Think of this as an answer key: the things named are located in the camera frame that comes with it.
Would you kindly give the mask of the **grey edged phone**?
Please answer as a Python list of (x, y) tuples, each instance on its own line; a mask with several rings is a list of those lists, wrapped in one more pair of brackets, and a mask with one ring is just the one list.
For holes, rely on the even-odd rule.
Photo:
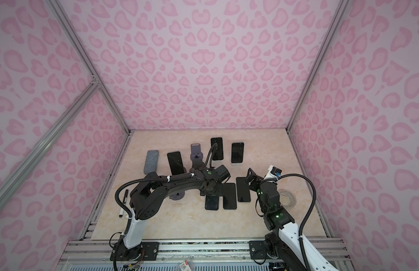
[(249, 185), (245, 177), (236, 178), (237, 200), (242, 203), (251, 202)]

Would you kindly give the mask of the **blue edged phone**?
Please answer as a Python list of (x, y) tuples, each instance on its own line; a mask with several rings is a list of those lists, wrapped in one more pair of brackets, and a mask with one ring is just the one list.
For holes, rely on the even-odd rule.
[(223, 184), (223, 209), (237, 209), (236, 185), (233, 183)]

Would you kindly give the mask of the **phone green edge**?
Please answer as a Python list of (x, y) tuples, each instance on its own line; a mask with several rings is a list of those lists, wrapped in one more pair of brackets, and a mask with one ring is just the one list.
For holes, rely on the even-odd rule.
[(217, 211), (219, 209), (219, 197), (214, 195), (206, 195), (205, 210)]

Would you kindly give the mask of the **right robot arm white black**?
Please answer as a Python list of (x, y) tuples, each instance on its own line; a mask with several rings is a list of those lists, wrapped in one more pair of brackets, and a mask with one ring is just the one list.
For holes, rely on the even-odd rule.
[[(312, 189), (310, 206), (300, 224), (295, 222), (280, 202), (277, 182), (288, 177), (299, 177), (305, 180)], [(257, 193), (257, 204), (262, 212), (261, 217), (270, 231), (265, 236), (266, 256), (282, 260), (282, 266), (289, 271), (335, 271), (332, 265), (304, 235), (304, 227), (316, 205), (316, 188), (306, 176), (289, 173), (270, 166), (265, 177), (258, 176), (248, 169), (246, 182), (251, 191)]]

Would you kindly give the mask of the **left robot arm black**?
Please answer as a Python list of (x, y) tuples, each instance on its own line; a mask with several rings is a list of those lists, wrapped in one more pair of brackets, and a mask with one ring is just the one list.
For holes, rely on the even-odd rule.
[(112, 262), (141, 260), (142, 238), (147, 220), (160, 210), (165, 198), (188, 190), (199, 190), (203, 195), (222, 196), (223, 182), (230, 178), (225, 166), (202, 166), (189, 173), (160, 176), (156, 172), (145, 178), (121, 185), (114, 195), (116, 203), (127, 214), (127, 225), (117, 243), (113, 245)]

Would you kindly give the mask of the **phone back right white stand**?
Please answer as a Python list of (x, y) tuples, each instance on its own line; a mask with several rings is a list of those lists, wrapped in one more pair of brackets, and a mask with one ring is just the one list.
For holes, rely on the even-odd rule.
[(245, 144), (243, 142), (232, 143), (232, 149), (231, 149), (231, 163), (232, 164), (243, 163), (244, 147), (245, 147)]

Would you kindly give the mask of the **phone white stand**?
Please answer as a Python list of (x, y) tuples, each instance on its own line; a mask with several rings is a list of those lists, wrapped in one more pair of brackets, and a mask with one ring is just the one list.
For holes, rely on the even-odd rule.
[(211, 145), (217, 144), (212, 152), (212, 160), (220, 161), (224, 159), (223, 138), (214, 137), (210, 139)]
[(243, 163), (244, 147), (245, 147), (245, 144), (243, 142), (232, 143), (232, 149), (231, 149), (231, 163), (232, 164)]

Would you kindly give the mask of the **phone back centre white stand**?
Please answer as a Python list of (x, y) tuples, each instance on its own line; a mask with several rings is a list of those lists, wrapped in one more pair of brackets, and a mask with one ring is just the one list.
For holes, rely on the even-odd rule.
[(223, 138), (214, 137), (210, 139), (211, 145), (217, 144), (212, 152), (212, 160), (220, 161), (224, 159)]

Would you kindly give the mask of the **grey stand of blue phone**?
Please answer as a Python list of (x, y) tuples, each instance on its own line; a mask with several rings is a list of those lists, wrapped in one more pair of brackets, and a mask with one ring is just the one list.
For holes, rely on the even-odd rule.
[(192, 169), (199, 169), (204, 166), (205, 163), (203, 162), (203, 160), (192, 160)]

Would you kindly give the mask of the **empty purple phone stand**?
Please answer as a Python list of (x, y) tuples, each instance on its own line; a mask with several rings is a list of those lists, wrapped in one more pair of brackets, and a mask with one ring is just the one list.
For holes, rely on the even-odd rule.
[(193, 143), (190, 145), (190, 160), (195, 161), (195, 160), (203, 160), (203, 152), (201, 150), (201, 145), (200, 143)]

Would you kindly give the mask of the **grey stand front left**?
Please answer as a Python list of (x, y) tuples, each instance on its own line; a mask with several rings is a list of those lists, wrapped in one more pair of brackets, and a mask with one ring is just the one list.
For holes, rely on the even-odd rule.
[(178, 192), (169, 196), (173, 201), (179, 201), (185, 196), (185, 192)]

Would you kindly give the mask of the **clear tape roll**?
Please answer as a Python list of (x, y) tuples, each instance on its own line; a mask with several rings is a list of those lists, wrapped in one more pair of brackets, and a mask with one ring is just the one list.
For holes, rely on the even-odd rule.
[(280, 202), (281, 205), (286, 208), (290, 209), (296, 206), (297, 200), (293, 193), (287, 190), (282, 190), (279, 192), (280, 195)]

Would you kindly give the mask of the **grey stone block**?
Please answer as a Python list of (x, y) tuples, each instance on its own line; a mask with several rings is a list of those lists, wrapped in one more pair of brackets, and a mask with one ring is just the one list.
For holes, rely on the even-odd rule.
[(144, 165), (144, 174), (148, 175), (151, 172), (156, 172), (158, 167), (158, 150), (149, 150), (146, 155), (145, 165)]

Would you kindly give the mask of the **black marker pen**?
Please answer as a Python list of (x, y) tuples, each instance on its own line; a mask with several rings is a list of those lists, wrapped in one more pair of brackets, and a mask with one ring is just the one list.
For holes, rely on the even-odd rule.
[[(128, 194), (129, 194), (129, 190), (126, 189), (125, 190), (125, 193), (124, 193), (124, 196), (123, 196), (123, 199), (122, 199), (122, 204), (123, 205), (126, 205), (127, 204)], [(123, 217), (124, 212), (125, 212), (125, 210), (123, 208), (121, 208), (120, 209), (120, 213), (119, 213), (119, 218), (122, 218)]]

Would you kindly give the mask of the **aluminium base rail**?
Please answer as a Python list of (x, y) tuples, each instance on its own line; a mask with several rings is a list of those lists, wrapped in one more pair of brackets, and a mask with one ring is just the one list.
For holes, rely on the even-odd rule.
[[(109, 240), (70, 241), (59, 259), (60, 265), (111, 264), (113, 243)], [(312, 237), (311, 243), (341, 271), (354, 270), (348, 250), (340, 238)], [(252, 239), (147, 239), (140, 246), (145, 264), (173, 264), (190, 259), (193, 263), (276, 263), (268, 256), (264, 241)]]

